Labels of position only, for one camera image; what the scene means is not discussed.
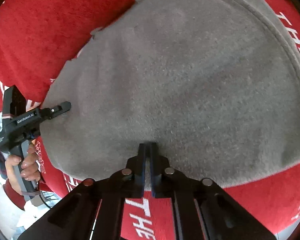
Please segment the red fabric with white lettering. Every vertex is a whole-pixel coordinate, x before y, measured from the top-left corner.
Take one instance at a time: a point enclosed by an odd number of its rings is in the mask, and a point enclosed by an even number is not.
[[[300,39],[300,16],[292,4],[286,0],[266,1],[276,14],[289,20],[291,25],[281,19],[286,27],[298,32]],[[14,84],[31,100],[28,106],[42,102],[65,61],[87,42],[90,31],[109,24],[132,2],[6,0],[0,7],[0,109],[5,86]],[[80,181],[51,165],[40,139],[36,147],[47,186],[64,197]],[[300,215],[300,164],[269,178],[229,188],[227,192],[272,232],[278,232]],[[153,199],[149,193],[145,198],[149,201],[150,217],[142,208],[126,204],[122,236],[129,240],[144,238],[145,234],[150,239],[174,239],[170,201]],[[133,225],[138,220],[130,214],[150,221],[150,224],[144,222],[149,230]]]

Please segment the black metal bracket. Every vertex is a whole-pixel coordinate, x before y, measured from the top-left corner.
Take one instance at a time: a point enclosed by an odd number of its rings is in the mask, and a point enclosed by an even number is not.
[[[125,198],[142,198],[146,156],[152,195],[171,198],[177,240],[275,240],[274,235],[211,179],[187,178],[160,156],[156,143],[140,144],[126,168],[100,181],[85,179],[19,240],[124,240]]]

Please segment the red sleeve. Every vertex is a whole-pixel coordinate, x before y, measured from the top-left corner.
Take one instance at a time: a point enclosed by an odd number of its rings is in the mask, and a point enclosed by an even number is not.
[[[22,195],[17,193],[12,187],[9,180],[6,180],[6,184],[3,185],[3,189],[7,194],[8,198],[20,209],[24,209],[26,201]],[[51,189],[44,183],[40,182],[40,190],[50,191]]]

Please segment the silver rivet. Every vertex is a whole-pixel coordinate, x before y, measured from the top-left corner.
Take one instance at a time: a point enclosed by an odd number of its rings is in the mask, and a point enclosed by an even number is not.
[[[127,176],[127,175],[130,175],[132,173],[132,170],[130,170],[130,169],[123,169],[121,172],[122,172],[123,175]]]
[[[85,179],[82,183],[83,183],[83,185],[89,187],[89,186],[93,185],[94,180],[93,179]]]
[[[166,173],[166,174],[173,174],[174,173],[174,168],[171,168],[171,167],[169,167],[169,168],[166,168],[165,170],[164,170],[164,172]]]
[[[213,184],[213,182],[211,179],[205,178],[202,180],[202,184],[209,187]]]

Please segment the white logo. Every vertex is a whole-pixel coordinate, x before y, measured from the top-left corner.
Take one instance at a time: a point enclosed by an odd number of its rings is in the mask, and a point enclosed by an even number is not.
[[[29,119],[30,117],[33,117],[33,116],[34,116],[34,114],[30,114],[30,115],[28,115],[28,116],[22,118],[21,120],[19,120],[17,123],[21,123],[21,122],[23,122],[24,120],[27,120],[27,119]]]

